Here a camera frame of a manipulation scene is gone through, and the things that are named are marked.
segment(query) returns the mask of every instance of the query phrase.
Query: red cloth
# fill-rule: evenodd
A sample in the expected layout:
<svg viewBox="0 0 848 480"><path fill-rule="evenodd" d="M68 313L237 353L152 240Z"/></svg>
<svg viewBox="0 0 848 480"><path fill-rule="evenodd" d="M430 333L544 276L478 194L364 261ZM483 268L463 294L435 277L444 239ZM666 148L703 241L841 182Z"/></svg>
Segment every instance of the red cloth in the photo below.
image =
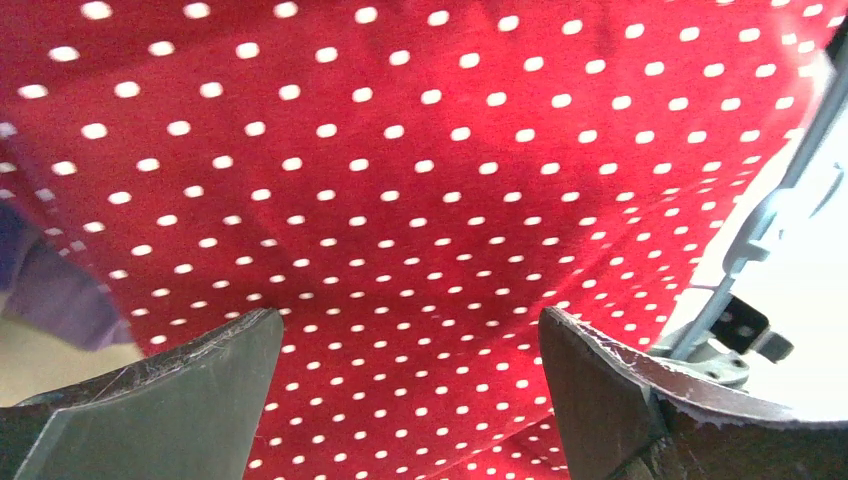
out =
<svg viewBox="0 0 848 480"><path fill-rule="evenodd" d="M245 478L539 479L539 310L650 344L848 2L207 3L4 3L0 196L148 353L281 309Z"/></svg>

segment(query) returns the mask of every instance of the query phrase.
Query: purple fabric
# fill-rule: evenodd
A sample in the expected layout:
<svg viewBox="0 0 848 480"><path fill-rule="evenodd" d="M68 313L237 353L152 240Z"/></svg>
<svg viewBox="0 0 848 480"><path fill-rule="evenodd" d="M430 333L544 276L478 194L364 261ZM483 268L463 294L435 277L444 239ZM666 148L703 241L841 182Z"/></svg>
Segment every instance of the purple fabric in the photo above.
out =
<svg viewBox="0 0 848 480"><path fill-rule="evenodd" d="M21 234L18 245L23 246L16 250L22 258L4 314L21 317L85 350L133 342L129 323L87 272L60 256L34 230Z"/></svg>

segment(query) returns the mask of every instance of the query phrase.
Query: purple cloth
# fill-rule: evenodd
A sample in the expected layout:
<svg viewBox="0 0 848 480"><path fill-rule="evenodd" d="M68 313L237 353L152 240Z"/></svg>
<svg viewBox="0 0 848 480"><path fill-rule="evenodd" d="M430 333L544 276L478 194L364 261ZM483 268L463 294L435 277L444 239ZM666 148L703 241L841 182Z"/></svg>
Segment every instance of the purple cloth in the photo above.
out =
<svg viewBox="0 0 848 480"><path fill-rule="evenodd" d="M35 229L11 227L0 225L4 245L10 246L0 255L13 265L4 314L85 350L133 342L129 323L91 275L59 255Z"/></svg>

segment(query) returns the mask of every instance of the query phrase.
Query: red polka dot fabric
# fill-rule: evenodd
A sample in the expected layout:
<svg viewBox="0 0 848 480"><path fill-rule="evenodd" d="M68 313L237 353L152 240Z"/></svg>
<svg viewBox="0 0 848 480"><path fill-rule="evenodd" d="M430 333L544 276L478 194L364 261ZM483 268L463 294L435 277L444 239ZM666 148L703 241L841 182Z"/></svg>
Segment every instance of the red polka dot fabric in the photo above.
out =
<svg viewBox="0 0 848 480"><path fill-rule="evenodd" d="M0 197L147 353L258 307L247 479L568 478L536 318L654 341L848 2L7 2Z"/></svg>

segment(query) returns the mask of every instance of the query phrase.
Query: polka dot pattern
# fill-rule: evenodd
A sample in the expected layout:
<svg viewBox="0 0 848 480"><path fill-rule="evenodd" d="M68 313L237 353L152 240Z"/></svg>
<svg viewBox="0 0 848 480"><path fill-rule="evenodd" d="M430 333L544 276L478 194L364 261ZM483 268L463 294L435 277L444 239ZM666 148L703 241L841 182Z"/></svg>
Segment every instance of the polka dot pattern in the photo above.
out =
<svg viewBox="0 0 848 480"><path fill-rule="evenodd" d="M248 480L567 478L539 311L647 348L848 7L460 3L0 7L0 199L148 353L286 317Z"/></svg>

